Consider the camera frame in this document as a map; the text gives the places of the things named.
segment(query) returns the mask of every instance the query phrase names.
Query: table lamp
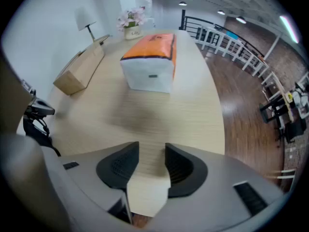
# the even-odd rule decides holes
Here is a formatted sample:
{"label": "table lamp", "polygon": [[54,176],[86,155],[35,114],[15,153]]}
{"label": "table lamp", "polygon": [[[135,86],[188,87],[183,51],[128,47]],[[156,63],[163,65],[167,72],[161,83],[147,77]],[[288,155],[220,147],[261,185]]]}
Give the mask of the table lamp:
{"label": "table lamp", "polygon": [[75,10],[75,20],[79,31],[88,28],[88,31],[94,42],[95,37],[90,30],[90,25],[96,23],[96,21],[92,18],[91,14],[88,13],[88,11],[84,7],[78,8]]}

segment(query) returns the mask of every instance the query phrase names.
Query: lamp stand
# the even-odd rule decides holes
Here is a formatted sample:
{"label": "lamp stand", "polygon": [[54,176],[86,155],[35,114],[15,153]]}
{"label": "lamp stand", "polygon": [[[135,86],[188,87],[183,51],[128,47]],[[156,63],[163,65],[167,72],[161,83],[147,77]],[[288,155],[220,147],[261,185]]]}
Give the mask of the lamp stand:
{"label": "lamp stand", "polygon": [[89,25],[87,25],[86,27],[88,28],[88,31],[89,31],[89,33],[90,33],[90,35],[91,35],[91,38],[92,38],[92,40],[93,40],[93,42],[95,41],[95,37],[93,36],[93,34],[92,34],[92,32],[91,32],[91,30],[90,30],[90,24]]}

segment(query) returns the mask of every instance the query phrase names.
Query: orange package top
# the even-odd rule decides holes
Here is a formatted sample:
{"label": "orange package top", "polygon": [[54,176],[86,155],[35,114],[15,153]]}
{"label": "orange package top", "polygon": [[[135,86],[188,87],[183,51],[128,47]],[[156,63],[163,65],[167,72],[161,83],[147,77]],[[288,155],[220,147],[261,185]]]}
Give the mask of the orange package top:
{"label": "orange package top", "polygon": [[121,60],[132,58],[167,58],[176,65],[176,35],[147,35],[138,41]]}

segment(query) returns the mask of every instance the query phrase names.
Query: wooden box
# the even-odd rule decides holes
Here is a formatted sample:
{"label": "wooden box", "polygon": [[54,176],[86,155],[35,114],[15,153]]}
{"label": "wooden box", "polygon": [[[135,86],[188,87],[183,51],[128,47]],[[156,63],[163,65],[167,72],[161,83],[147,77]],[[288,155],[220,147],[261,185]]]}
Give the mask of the wooden box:
{"label": "wooden box", "polygon": [[54,85],[66,95],[87,88],[93,73],[104,57],[102,41],[95,41],[83,52],[77,53],[60,72]]}

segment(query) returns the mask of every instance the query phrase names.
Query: black metal railing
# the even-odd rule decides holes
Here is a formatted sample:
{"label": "black metal railing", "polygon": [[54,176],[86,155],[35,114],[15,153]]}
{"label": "black metal railing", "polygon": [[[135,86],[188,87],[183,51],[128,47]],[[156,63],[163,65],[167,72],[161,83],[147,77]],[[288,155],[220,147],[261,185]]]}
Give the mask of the black metal railing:
{"label": "black metal railing", "polygon": [[[244,46],[249,51],[251,51],[254,55],[264,57],[264,55],[254,45],[252,45],[250,42],[248,42],[247,40],[245,40],[241,36],[237,35],[236,33],[232,32],[231,30],[229,30],[225,27],[222,27],[218,24],[215,24],[213,22],[207,21],[207,20],[203,20],[203,19],[200,19],[200,18],[192,17],[192,16],[186,16],[184,10],[183,10],[183,14],[182,14],[182,24],[179,27],[179,29],[189,32],[191,37],[198,40],[199,36],[200,36],[201,28],[203,26],[203,31],[202,31],[200,40],[204,41],[206,34],[207,34],[207,30],[205,29],[205,26],[207,26],[207,25],[205,25],[205,23],[207,23],[209,25],[214,25],[214,28],[217,31],[223,32],[225,34],[227,32],[231,32],[231,33],[235,34],[240,39],[240,41],[244,44]],[[218,40],[219,40],[219,34],[210,31],[209,34],[208,34],[208,37],[206,39],[206,42],[217,45]],[[228,42],[229,42],[229,38],[224,37],[220,46],[225,48],[227,46]],[[237,53],[238,48],[239,48],[239,45],[235,45],[235,43],[232,42],[231,45],[229,46],[228,50],[229,51],[233,50],[233,53],[235,54],[235,53]],[[239,53],[239,57],[242,57],[246,61],[249,59],[250,55],[251,54],[249,54],[249,52],[244,48]],[[258,60],[252,60],[251,64],[256,66],[258,64]]]}

